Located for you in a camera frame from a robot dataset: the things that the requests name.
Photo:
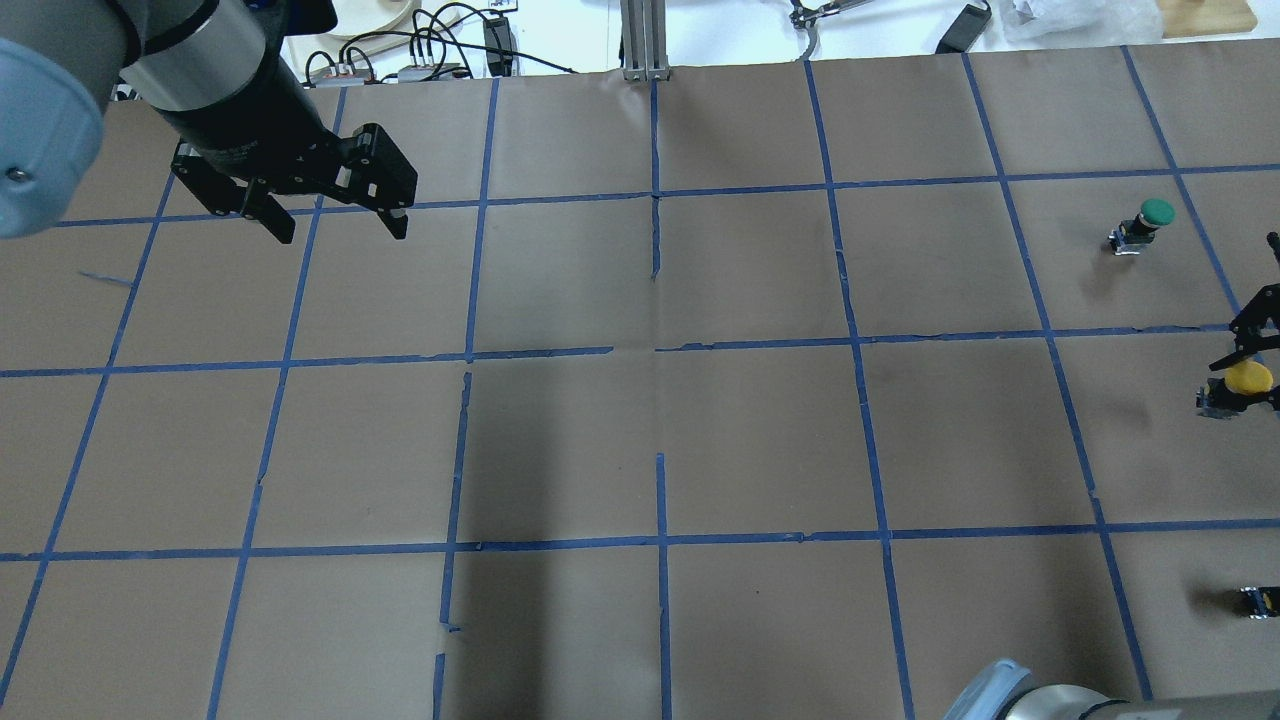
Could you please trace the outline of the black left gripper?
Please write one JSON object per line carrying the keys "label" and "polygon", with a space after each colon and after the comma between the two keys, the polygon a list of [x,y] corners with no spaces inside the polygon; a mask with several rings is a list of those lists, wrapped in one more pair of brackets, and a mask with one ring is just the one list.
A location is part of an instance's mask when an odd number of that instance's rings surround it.
{"label": "black left gripper", "polygon": [[172,170],[209,213],[256,222],[289,245],[296,220],[269,188],[323,193],[374,211],[394,240],[407,238],[419,187],[408,158],[378,123],[332,133],[283,58],[266,55],[244,87],[206,108],[157,113],[180,138]]}

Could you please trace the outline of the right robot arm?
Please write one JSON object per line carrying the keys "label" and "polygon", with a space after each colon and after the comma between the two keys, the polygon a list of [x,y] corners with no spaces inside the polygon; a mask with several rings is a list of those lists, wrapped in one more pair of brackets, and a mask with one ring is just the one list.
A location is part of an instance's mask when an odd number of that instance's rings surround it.
{"label": "right robot arm", "polygon": [[[1196,396],[1201,416],[1226,420],[1254,405],[1277,409],[1277,384],[1256,355],[1277,347],[1277,286],[1266,284],[1229,324],[1234,350],[1210,364]],[[1080,685],[1039,685],[1010,659],[984,667],[954,701],[947,719],[1275,719],[1276,691],[1125,701]]]}

